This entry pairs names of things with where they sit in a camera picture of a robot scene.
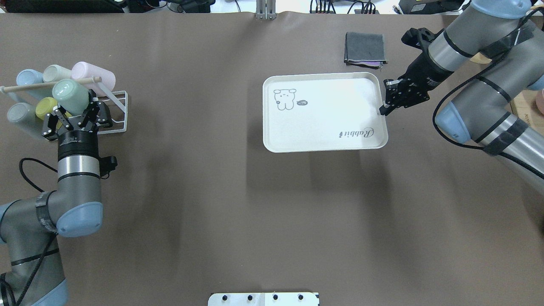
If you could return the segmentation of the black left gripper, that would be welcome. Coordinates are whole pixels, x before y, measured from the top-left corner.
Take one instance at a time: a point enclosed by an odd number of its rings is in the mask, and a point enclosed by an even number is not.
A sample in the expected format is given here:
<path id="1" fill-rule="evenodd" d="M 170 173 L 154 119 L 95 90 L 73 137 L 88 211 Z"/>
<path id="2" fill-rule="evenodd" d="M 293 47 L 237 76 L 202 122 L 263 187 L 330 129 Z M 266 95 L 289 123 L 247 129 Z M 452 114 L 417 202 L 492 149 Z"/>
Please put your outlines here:
<path id="1" fill-rule="evenodd" d="M 113 120 L 109 107 L 99 101 L 93 90 L 89 89 L 88 93 L 89 104 L 81 116 L 70 118 L 62 106 L 54 107 L 45 115 L 41 135 L 48 141 L 58 139 L 57 159 L 74 155 L 99 159 L 98 129 L 112 128 Z"/>

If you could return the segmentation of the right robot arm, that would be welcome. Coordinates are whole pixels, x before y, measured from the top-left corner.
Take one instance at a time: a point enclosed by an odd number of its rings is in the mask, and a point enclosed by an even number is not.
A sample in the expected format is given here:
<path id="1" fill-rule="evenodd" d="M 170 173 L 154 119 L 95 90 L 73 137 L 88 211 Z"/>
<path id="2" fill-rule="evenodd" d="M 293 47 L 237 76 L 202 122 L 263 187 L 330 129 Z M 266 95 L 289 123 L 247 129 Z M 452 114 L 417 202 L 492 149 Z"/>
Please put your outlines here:
<path id="1" fill-rule="evenodd" d="M 429 99 L 429 92 L 474 55 L 488 67 L 455 87 L 433 113 L 433 126 L 447 141 L 498 157 L 543 192 L 543 136 L 506 105 L 524 89 L 543 89 L 543 29 L 530 20 L 530 0 L 473 0 L 439 33 L 411 28 L 402 37 L 420 55 L 397 79 L 385 79 L 380 113 L 408 108 Z"/>

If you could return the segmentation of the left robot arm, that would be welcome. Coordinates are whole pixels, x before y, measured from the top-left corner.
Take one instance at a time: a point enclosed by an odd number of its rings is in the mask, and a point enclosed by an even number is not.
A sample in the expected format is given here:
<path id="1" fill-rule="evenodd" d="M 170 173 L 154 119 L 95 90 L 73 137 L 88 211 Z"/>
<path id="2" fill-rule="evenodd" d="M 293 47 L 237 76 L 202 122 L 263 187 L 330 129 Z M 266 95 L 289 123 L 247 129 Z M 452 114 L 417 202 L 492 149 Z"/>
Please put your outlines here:
<path id="1" fill-rule="evenodd" d="M 11 271 L 1 275 L 2 306 L 63 306 L 68 300 L 57 237 L 76 238 L 102 226 L 101 178 L 115 170 L 114 156 L 101 158 L 98 129 L 111 127 L 107 105 L 88 91 L 88 106 L 66 118 L 64 108 L 47 115 L 43 134 L 58 141 L 57 190 L 1 207 L 1 243 Z"/>

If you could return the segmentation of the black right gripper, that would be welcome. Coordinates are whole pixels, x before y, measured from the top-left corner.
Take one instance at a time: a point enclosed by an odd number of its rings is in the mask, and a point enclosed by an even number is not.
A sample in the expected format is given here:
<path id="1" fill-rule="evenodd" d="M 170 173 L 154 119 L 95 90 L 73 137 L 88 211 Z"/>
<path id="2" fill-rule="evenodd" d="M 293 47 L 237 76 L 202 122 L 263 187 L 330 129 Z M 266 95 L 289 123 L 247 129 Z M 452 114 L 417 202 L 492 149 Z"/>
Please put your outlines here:
<path id="1" fill-rule="evenodd" d="M 420 54 L 398 79 L 385 79 L 386 99 L 379 112 L 388 116 L 397 107 L 411 107 L 429 100 L 428 91 L 446 80 L 452 71 L 439 67 L 429 56 Z"/>

